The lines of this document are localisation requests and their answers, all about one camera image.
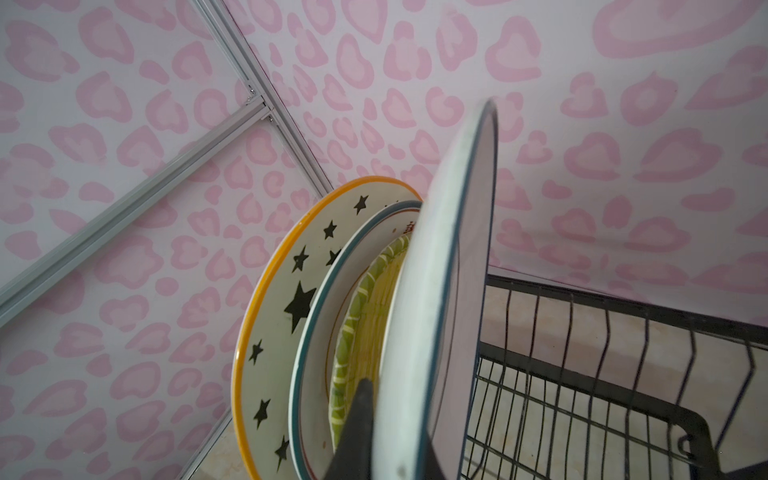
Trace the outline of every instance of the black star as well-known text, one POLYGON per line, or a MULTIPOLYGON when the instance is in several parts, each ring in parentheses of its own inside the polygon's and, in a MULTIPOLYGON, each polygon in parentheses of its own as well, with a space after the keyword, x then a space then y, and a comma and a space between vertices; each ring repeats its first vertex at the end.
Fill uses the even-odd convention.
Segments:
POLYGON ((301 253, 293 256, 293 261, 296 262, 296 264, 293 265, 293 270, 291 270, 291 273, 295 272, 296 269, 299 269, 302 272, 304 271, 304 260, 310 257, 309 255, 304 255, 304 250, 306 250, 306 245, 303 249, 301 249, 301 253))
POLYGON ((362 195, 361 195, 361 196, 360 196, 360 200, 359 200, 359 201, 357 202, 357 204, 356 204, 356 205, 353 207, 354 209, 356 209, 356 210, 357 210, 357 213, 356 213, 355 215, 359 214, 359 213, 360 213, 360 211, 361 211, 363 208, 365 208, 365 207, 366 207, 366 200, 368 200, 368 195, 366 195, 366 196, 362 196, 362 195))
POLYGON ((328 250, 328 253, 331 254, 331 260, 328 260, 328 263, 326 265, 333 265, 333 262, 336 261, 336 257, 339 256, 339 253, 341 253, 341 249, 339 248, 339 251, 334 253, 333 250, 328 250))
POLYGON ((280 470, 280 463, 288 459, 288 444, 290 444, 290 440, 286 440, 285 435, 283 435, 283 443, 280 444, 279 449, 275 450, 275 455, 277 455, 277 471, 280 470))
POLYGON ((256 345, 254 345, 253 349, 251 350, 249 360, 253 360, 254 365, 256 365, 256 358, 259 356, 260 353, 264 351, 264 349, 261 348, 261 342, 262 340, 259 340, 259 342, 256 345))
POLYGON ((323 232, 326 233, 326 238, 328 237, 333 238, 333 231, 336 229, 336 227, 338 227, 338 225, 334 225, 333 220, 331 220, 330 225, 328 225, 327 228, 323 228, 323 232))
POLYGON ((291 328, 290 332, 293 333, 296 330, 296 325, 299 324, 302 318, 306 318, 310 314, 310 304, 312 303, 312 297, 315 295, 313 288, 307 292, 301 289, 301 282, 296 287, 296 293, 293 295, 293 300, 288 304, 283 312, 291 314, 291 328))
POLYGON ((270 401, 271 400, 267 400, 266 402, 264 402, 262 400, 261 406, 259 407, 259 411, 256 413, 256 415, 253 416, 253 419, 258 421, 258 423, 256 424, 257 429, 259 428, 259 425, 261 425, 261 422, 263 420, 266 420, 266 406, 270 404, 270 401))

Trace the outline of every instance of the yellow rim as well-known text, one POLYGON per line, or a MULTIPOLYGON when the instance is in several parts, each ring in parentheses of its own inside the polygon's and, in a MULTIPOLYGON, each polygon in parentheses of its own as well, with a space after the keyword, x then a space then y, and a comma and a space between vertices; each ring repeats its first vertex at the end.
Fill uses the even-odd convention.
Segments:
POLYGON ((251 330, 253 330, 253 323, 255 322, 256 316, 261 307, 261 302, 264 300, 266 288, 270 285, 270 283, 272 283, 272 279, 274 278, 280 266, 283 265, 283 261, 288 256, 288 253, 293 247, 293 244, 296 242, 296 240, 298 240, 301 233, 303 233, 303 231, 306 229, 306 226, 312 222, 312 220, 314 220, 317 214, 319 214, 322 209, 328 206, 336 198, 340 197, 346 192, 359 187, 360 185, 372 182, 400 185, 401 187, 405 187, 413 192, 413 194, 416 195, 416 198, 419 200, 422 199, 416 190, 413 190, 410 185, 397 180, 396 178, 390 177, 361 177, 356 180, 352 180, 349 183, 346 183, 331 193, 327 194, 325 197, 320 199, 320 201, 317 202, 317 204, 312 207, 310 211, 308 211, 301 218, 301 220, 299 220, 299 223, 297 223, 296 226, 291 229, 291 231, 288 233, 288 236, 277 248, 275 254, 272 255, 272 259, 264 269, 261 280, 259 280, 259 283, 256 285, 253 298, 251 299, 250 304, 248 305, 248 310, 246 310, 245 316, 243 317, 243 328, 240 331, 240 338, 237 340, 237 351, 235 352, 235 365, 232 378, 232 419, 235 422, 235 433, 237 435, 237 446, 240 448, 240 456, 243 457, 243 462, 248 469, 248 474, 251 476, 251 478, 253 478, 253 480, 260 480, 261 477, 259 476, 259 473, 256 470, 256 465, 253 463, 253 458, 250 455, 248 439, 246 438, 245 434, 245 423, 243 422, 243 416, 240 414, 242 407, 240 404, 240 390, 242 388, 243 364, 245 363, 245 358, 247 357, 248 340, 250 339, 251 330))

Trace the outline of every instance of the star-patterned plate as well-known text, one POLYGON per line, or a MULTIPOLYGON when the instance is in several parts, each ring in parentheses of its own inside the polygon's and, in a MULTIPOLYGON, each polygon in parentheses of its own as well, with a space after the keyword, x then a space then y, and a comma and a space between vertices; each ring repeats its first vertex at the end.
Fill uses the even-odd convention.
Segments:
POLYGON ((296 354, 290 389, 290 449, 302 480, 322 478, 333 458, 329 385, 336 336, 355 288, 382 250, 413 229, 421 206, 417 200, 401 201, 371 217, 349 239, 317 290, 296 354))
POLYGON ((405 200, 420 198, 388 177, 342 185, 304 215, 266 265, 243 319, 232 372, 237 442, 254 480, 297 478, 289 459, 288 395, 313 297, 349 238, 382 208, 405 200))
POLYGON ((496 108, 488 101, 466 117, 429 188, 389 310, 373 422, 373 480, 423 478, 427 442, 445 477, 458 477, 488 269, 497 148, 496 108))

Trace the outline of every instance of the teal rim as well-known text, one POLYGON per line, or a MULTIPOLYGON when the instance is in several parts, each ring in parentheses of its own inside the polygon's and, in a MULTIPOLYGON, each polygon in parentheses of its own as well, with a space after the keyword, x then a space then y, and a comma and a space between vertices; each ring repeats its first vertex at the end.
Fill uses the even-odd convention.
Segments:
POLYGON ((330 270, 328 270, 325 280, 318 288, 318 292, 316 293, 316 300, 312 305, 310 315, 306 318, 304 331, 301 335, 301 340, 299 341, 299 362, 296 364, 296 368, 293 369, 293 375, 291 377, 291 392, 293 392, 293 394, 289 395, 289 429, 293 437, 295 439, 299 439, 298 442, 290 443, 290 449, 291 454, 293 455, 294 463, 299 470, 299 477, 301 477, 302 480, 318 480, 317 477, 313 475, 313 472, 310 472, 309 467, 307 467, 304 460, 303 446, 301 445, 301 435, 299 431, 299 410, 301 403, 301 380, 304 377, 306 354, 310 347, 310 342, 308 339, 312 338, 312 333, 315 329, 315 323, 321 310, 320 307, 325 303, 325 299, 328 296, 328 293, 334 282, 336 281, 336 277, 339 275, 339 271, 341 270, 342 265, 346 262, 346 260, 349 258, 349 255, 352 254, 352 252, 355 250, 355 247, 357 247, 362 239, 365 238, 368 233, 373 230, 374 227, 382 223, 386 218, 391 217, 393 214, 397 214, 403 210, 420 210, 421 206, 422 202, 420 200, 404 200, 402 202, 397 202, 381 209, 380 212, 371 217, 370 220, 365 222, 357 230, 357 232, 352 235, 352 238, 350 238, 344 248, 342 248, 341 253, 336 258, 336 262, 334 262, 330 270))

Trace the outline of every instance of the plate with teal rim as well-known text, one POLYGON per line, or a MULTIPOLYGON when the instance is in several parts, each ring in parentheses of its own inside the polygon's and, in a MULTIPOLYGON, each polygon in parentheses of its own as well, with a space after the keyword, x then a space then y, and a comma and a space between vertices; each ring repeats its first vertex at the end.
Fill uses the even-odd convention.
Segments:
POLYGON ((317 289, 299 341, 288 405, 291 457, 302 480, 322 478, 333 458, 328 420, 333 357, 357 284, 392 241, 413 229, 421 204, 400 201, 371 217, 342 248, 317 289))
POLYGON ((373 480, 423 478, 429 448, 445 478, 458 478, 477 362, 497 156, 496 107, 488 101, 469 112, 443 157, 400 271, 373 413, 373 480))

